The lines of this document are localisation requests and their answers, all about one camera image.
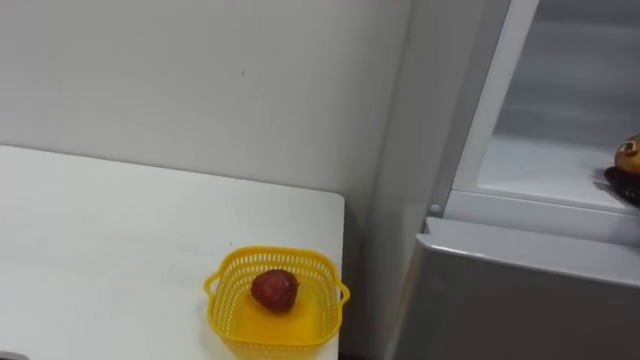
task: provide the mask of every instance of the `food item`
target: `food item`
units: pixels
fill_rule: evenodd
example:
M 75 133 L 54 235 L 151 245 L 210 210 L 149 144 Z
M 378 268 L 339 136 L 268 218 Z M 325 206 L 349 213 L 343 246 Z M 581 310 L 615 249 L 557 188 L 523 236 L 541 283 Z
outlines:
M 604 178 L 618 196 L 640 207 L 640 175 L 612 166 L 605 170 Z
M 640 174 L 640 134 L 620 145 L 615 157 L 616 167 L 632 174 Z
M 269 270 L 251 284 L 251 296 L 270 311 L 283 314 L 291 310 L 298 295 L 298 279 L 292 273 L 281 270 Z

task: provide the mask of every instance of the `gray refrigerator door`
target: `gray refrigerator door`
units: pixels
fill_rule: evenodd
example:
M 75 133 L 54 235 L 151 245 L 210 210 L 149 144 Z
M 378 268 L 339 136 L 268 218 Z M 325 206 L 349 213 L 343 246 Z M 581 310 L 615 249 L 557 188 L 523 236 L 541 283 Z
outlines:
M 429 219 L 388 359 L 640 359 L 640 250 Z

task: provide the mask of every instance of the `red fruit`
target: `red fruit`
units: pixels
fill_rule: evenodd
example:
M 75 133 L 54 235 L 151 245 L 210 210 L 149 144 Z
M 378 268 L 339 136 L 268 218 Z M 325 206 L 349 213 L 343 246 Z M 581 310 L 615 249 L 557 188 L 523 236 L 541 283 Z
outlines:
M 269 270 L 253 279 L 251 296 L 270 311 L 282 314 L 295 304 L 298 285 L 298 279 L 292 273 L 281 269 Z

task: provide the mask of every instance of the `plastic basket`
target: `plastic basket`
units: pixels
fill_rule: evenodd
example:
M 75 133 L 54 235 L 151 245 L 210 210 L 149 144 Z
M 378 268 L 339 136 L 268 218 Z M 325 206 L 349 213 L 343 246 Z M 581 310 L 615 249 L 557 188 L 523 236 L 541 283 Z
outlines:
M 296 303 L 286 314 L 269 312 L 250 294 L 253 279 L 271 269 L 292 272 L 300 283 Z M 211 286 L 216 280 L 214 292 Z M 314 251 L 278 247 L 232 252 L 205 281 L 204 290 L 209 295 L 211 329 L 236 355 L 251 359 L 310 356 L 338 332 L 342 307 L 350 297 L 329 258 Z

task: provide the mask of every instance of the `white table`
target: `white table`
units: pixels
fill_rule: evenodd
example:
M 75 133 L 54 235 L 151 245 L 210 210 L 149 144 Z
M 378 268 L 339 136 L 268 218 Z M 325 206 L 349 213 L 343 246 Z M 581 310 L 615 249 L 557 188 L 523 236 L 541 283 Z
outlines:
M 203 281 L 247 245 L 341 267 L 335 194 L 0 146 L 0 352 L 31 360 L 233 358 Z M 334 338 L 318 359 L 335 360 Z

